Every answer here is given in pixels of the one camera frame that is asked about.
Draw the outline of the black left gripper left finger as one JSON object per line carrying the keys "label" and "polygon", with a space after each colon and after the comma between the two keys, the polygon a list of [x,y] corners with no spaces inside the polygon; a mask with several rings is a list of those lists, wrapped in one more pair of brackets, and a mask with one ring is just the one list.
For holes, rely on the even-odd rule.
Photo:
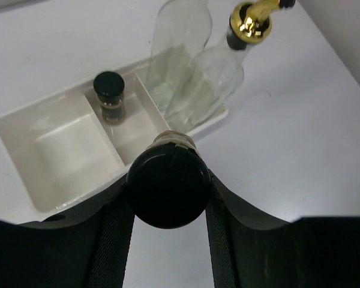
{"label": "black left gripper left finger", "polygon": [[38,229],[0,221],[0,287],[122,287],[134,213],[125,184],[81,223]]}

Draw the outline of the spice jar black lid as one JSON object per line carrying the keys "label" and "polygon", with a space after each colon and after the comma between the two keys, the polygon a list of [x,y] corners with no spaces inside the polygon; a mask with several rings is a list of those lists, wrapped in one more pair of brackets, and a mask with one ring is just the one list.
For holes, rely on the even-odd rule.
{"label": "spice jar black lid", "polygon": [[134,160],[127,173],[134,214],[160,229],[193,222],[211,198],[212,177],[192,138],[166,130]]}
{"label": "spice jar black lid", "polygon": [[120,123],[125,118],[125,81],[122,76],[114,71],[101,72],[93,81],[93,89],[104,120],[114,125]]}

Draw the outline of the glass oil bottle gold spout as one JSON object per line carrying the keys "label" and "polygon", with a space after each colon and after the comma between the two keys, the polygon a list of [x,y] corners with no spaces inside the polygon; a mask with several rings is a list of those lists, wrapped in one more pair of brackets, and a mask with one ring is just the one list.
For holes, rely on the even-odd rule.
{"label": "glass oil bottle gold spout", "polygon": [[241,86],[242,63],[249,51],[271,33],[271,13],[294,5],[294,1],[239,3],[230,14],[223,39],[186,66],[164,111],[169,127],[187,133],[214,114]]}

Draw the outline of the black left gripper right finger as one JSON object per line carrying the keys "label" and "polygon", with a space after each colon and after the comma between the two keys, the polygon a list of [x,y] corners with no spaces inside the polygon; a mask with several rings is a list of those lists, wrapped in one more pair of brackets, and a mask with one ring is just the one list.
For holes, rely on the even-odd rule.
{"label": "black left gripper right finger", "polygon": [[360,217],[287,222],[213,176],[206,224],[215,287],[360,287]]}

